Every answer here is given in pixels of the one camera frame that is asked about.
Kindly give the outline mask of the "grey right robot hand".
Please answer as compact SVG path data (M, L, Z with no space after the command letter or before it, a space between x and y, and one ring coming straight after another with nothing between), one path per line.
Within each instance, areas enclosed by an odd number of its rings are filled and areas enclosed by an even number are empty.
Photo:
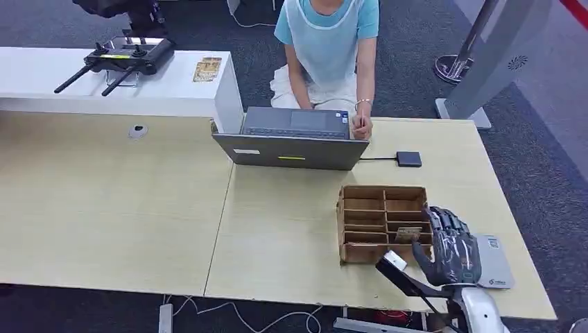
M481 278L478 242L466 223L451 210L430 206L424 210L432 229L433 259L422 245L412 242L413 256L433 286L477 284Z

